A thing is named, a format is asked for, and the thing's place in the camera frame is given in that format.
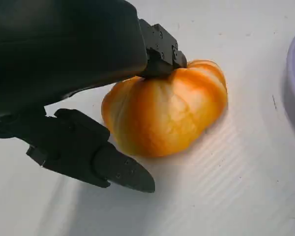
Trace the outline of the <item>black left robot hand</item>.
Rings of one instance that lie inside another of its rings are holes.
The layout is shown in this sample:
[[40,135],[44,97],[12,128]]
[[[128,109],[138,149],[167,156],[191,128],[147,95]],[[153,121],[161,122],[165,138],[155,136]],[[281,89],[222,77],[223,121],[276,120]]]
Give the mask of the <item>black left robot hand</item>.
[[152,193],[151,174],[116,150],[107,128],[78,110],[49,117],[45,106],[186,65],[176,39],[125,0],[0,0],[0,139],[28,143],[27,155],[56,173]]

